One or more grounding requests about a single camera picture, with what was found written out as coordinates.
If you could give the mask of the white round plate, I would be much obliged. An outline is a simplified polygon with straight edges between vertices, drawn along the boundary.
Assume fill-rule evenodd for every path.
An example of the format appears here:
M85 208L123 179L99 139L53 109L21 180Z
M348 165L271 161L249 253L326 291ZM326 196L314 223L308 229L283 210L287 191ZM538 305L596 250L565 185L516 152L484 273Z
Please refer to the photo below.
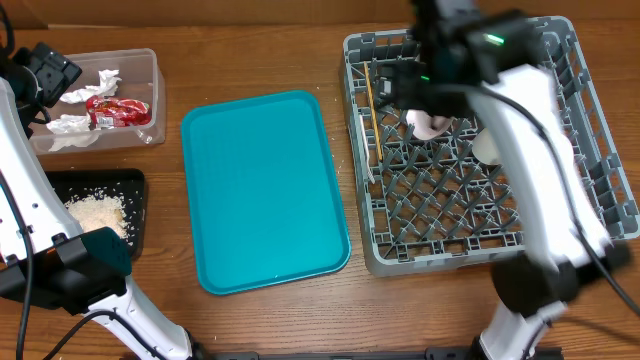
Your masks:
M453 118L431 116L421 110L408 110L405 120L413 126L412 135L423 141L428 141L442 135L452 124Z

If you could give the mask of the white tissue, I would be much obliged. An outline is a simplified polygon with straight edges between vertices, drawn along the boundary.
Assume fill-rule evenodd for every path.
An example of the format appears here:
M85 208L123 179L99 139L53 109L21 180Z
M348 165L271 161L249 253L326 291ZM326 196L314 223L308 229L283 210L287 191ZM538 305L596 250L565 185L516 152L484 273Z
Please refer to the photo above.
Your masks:
M121 81L118 70L101 70L98 72L99 84L87 85L84 88L63 94L60 101L70 105L85 104L92 96L114 96ZM88 113L84 115L62 114L58 119L46 125L55 135L49 152L57 152L66 147L86 148L94 143L98 136L91 134L91 120Z

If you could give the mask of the silver red snack wrapper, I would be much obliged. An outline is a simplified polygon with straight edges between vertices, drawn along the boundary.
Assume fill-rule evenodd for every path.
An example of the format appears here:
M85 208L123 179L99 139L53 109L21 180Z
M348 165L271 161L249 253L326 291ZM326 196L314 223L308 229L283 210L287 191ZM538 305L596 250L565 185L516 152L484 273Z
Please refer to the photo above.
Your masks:
M136 99L92 96L85 105L91 124L97 128L146 125L152 119L150 105Z

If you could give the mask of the wooden chopstick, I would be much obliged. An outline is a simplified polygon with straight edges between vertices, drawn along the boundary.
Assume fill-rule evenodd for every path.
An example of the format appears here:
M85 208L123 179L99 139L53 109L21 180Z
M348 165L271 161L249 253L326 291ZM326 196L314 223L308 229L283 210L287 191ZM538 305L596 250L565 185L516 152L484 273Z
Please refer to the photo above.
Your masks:
M374 97L373 97L369 66L368 66L366 61L363 61L363 71L364 71L364 76L365 76L365 86L366 86L368 104L369 104L369 108L370 108L370 111L371 111L371 123L372 123L373 131L374 131L376 154L377 154L378 161L382 162L382 160L383 160L383 152L382 152L382 147L381 147L381 143L380 143L378 121L377 121L377 111L375 109L375 101L374 101Z

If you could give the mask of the white paper cup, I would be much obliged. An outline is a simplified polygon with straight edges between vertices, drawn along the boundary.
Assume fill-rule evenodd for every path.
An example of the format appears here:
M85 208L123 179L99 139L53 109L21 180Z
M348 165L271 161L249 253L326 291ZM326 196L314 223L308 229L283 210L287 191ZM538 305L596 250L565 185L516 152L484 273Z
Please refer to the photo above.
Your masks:
M488 128L479 132L472 141L474 157L488 166L501 165L500 154Z

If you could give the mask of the white plastic fork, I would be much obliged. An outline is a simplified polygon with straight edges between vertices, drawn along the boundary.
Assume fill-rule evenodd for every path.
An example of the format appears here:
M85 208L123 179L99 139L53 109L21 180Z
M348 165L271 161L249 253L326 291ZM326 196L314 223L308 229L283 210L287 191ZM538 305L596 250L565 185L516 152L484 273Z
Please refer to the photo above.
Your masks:
M371 184L375 184L375 176L371 170L371 167L369 165L369 161L370 161L370 150L369 150L369 142L368 142L368 138L366 135L366 128L365 128L365 124L364 124L364 118L363 115L359 115L359 124L360 124L360 133L361 133L361 137L362 137L362 144L363 144L363 151L364 151L364 155L365 155L365 161L364 161L364 166L366 168L366 174L367 174L367 179L368 182Z

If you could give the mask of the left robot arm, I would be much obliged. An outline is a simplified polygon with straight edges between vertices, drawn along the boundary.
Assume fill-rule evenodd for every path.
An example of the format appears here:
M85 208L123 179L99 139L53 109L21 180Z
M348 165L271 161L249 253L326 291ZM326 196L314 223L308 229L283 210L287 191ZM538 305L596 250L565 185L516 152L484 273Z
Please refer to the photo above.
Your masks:
M125 243L110 229L81 228L29 143L30 124L48 120L81 72L44 43L1 46L1 295L22 305L16 356L23 356L30 310L40 307L82 315L78 328L102 325L141 359L201 359L191 334L134 281Z

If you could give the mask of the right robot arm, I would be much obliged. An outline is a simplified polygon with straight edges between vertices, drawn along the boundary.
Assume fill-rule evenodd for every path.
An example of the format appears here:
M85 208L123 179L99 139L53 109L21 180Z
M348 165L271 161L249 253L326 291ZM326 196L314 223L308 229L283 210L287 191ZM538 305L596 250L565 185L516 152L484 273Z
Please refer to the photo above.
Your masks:
M584 189L561 127L555 80L539 36L518 10L486 15L471 1L417 1L415 61L388 67L380 100L433 117L477 115L513 189L524 230L522 254L495 262L500 302L464 359L558 359L538 343L577 297L632 260L613 240Z

